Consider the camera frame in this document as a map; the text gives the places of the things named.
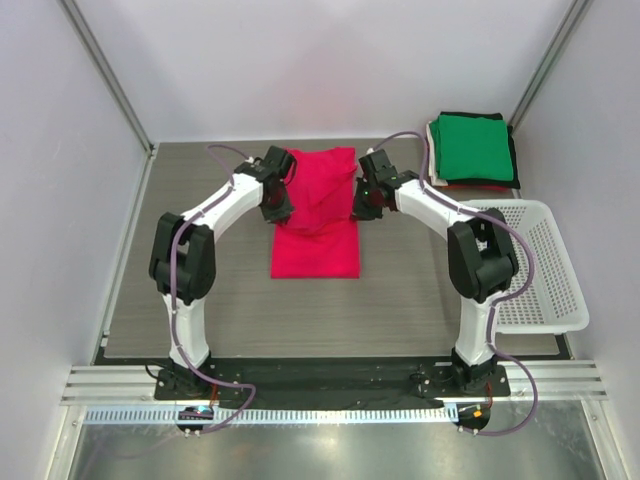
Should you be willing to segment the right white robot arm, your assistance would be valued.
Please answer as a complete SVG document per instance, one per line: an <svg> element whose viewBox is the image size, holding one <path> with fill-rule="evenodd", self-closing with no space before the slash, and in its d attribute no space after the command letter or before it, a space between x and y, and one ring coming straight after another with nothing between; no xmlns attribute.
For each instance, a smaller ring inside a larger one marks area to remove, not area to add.
<svg viewBox="0 0 640 480"><path fill-rule="evenodd" d="M477 393L497 368L493 302L519 271L504 217L496 209L477 210L451 199L413 171L398 171L382 149L369 151L359 164L354 219L379 219L388 209L420 221L446 241L449 280L461 297L450 379L460 394Z"/></svg>

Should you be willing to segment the pink red t shirt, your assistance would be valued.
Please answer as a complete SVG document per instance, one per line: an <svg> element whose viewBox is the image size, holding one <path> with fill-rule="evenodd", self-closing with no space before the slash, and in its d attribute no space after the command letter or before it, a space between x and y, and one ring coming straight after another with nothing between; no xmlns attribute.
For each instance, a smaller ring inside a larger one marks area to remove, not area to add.
<svg viewBox="0 0 640 480"><path fill-rule="evenodd" d="M288 152L296 160L295 171L286 179L294 212L287 223L275 227L271 277L359 278L359 230L351 218L355 149Z"/></svg>

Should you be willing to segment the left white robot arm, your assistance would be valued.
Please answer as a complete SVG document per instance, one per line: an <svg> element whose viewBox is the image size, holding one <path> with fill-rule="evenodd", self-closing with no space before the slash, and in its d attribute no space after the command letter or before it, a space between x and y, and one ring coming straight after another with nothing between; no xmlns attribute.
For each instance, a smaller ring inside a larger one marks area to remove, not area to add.
<svg viewBox="0 0 640 480"><path fill-rule="evenodd" d="M229 384L213 378L205 333L205 301L217 273L216 244L243 215L258 208L266 222L289 220L294 212L286 182L297 161L271 146L264 157L245 155L228 180L197 206L167 212L157 223L149 263L166 306L171 347L169 363L156 377L157 399L200 399Z"/></svg>

